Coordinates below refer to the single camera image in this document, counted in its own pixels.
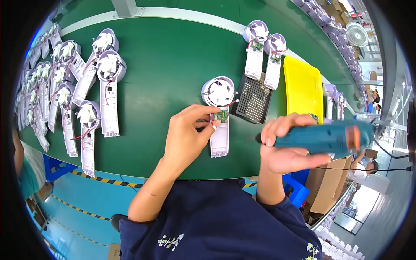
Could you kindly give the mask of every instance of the electric screwdriver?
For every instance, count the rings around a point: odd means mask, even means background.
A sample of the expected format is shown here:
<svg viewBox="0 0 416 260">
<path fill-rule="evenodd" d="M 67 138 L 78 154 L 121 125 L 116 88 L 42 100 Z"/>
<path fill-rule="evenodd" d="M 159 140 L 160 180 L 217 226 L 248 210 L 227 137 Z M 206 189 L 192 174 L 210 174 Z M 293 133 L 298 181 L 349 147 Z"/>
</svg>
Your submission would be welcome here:
<svg viewBox="0 0 416 260">
<path fill-rule="evenodd" d="M 367 148 L 373 137 L 370 123 L 334 121 L 330 125 L 297 126 L 284 137 L 277 137 L 274 147 L 300 147 L 310 154 L 334 153 L 349 155 Z M 256 136 L 261 142 L 261 134 Z"/>
</svg>

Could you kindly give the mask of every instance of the black mesh tray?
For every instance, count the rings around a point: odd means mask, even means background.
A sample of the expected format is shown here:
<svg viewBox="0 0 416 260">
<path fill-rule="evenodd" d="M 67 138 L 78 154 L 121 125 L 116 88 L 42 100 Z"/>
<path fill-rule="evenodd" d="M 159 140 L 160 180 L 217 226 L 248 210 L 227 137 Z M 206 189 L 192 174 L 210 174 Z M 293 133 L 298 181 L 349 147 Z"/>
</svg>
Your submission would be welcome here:
<svg viewBox="0 0 416 260">
<path fill-rule="evenodd" d="M 233 105 L 231 114 L 252 123 L 264 124 L 272 97 L 272 90 L 264 85 L 264 77 L 264 72 L 261 73 L 260 80 L 243 74 L 236 95 L 240 101 Z"/>
</svg>

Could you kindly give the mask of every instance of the green circuit board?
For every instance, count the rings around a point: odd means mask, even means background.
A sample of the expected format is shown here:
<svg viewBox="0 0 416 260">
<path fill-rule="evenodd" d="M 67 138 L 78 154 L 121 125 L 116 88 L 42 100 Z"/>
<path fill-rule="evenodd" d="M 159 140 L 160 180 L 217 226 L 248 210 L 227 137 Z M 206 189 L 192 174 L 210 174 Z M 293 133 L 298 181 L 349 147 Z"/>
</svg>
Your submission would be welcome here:
<svg viewBox="0 0 416 260">
<path fill-rule="evenodd" d="M 261 44 L 260 42 L 251 42 L 251 47 L 256 50 L 256 51 L 262 51 L 263 50 L 263 44 Z"/>
<path fill-rule="evenodd" d="M 229 115 L 230 114 L 228 113 L 227 110 L 221 110 L 220 113 L 212 114 L 212 121 L 221 121 L 221 123 L 227 123 Z"/>
<path fill-rule="evenodd" d="M 275 55 L 274 53 L 272 53 L 272 55 L 270 56 L 270 59 L 271 59 L 273 62 L 276 62 L 277 64 L 280 64 L 281 58 L 280 58 L 280 57 L 278 57 L 277 55 Z"/>
<path fill-rule="evenodd" d="M 316 122 L 318 123 L 318 121 L 319 121 L 319 117 L 318 116 L 315 116 L 313 113 L 310 113 L 309 114 L 313 119 L 315 119 L 316 120 Z"/>
</svg>

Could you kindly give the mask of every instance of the yellow plastic tray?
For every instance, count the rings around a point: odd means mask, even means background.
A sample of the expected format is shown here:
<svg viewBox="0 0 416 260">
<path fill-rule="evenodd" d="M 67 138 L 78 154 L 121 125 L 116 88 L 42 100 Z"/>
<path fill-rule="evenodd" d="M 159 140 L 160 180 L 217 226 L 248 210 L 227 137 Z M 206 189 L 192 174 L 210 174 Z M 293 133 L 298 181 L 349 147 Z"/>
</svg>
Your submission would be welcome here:
<svg viewBox="0 0 416 260">
<path fill-rule="evenodd" d="M 310 114 L 324 122 L 324 98 L 321 73 L 315 67 L 292 57 L 283 64 L 286 81 L 287 114 Z"/>
</svg>

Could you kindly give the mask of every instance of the power cord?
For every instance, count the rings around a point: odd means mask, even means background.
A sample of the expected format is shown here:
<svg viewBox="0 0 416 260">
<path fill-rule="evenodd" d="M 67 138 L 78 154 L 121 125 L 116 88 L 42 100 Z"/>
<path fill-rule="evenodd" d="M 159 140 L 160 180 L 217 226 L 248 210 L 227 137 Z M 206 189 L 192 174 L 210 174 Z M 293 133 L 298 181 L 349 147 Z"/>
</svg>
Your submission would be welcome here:
<svg viewBox="0 0 416 260">
<path fill-rule="evenodd" d="M 131 187 L 136 193 L 137 193 L 137 191 L 136 191 L 136 189 L 133 187 L 133 186 L 130 186 L 130 184 L 128 184 L 128 182 L 126 182 L 127 183 L 127 186 L 128 187 Z"/>
<path fill-rule="evenodd" d="M 403 155 L 403 156 L 393 156 L 392 154 L 390 154 L 388 151 L 386 151 L 378 142 L 377 140 L 373 137 L 374 142 L 386 153 L 388 154 L 391 158 L 394 159 L 401 159 L 401 158 L 406 158 L 409 157 L 409 155 Z"/>
<path fill-rule="evenodd" d="M 319 168 L 319 169 L 330 169 L 330 170 L 347 170 L 347 171 L 356 170 L 356 169 L 328 168 L 328 167 L 317 167 L 317 168 Z M 401 171 L 401 170 L 413 171 L 413 166 L 409 166 L 407 168 L 402 168 L 402 169 L 377 170 L 377 171 Z"/>
</svg>

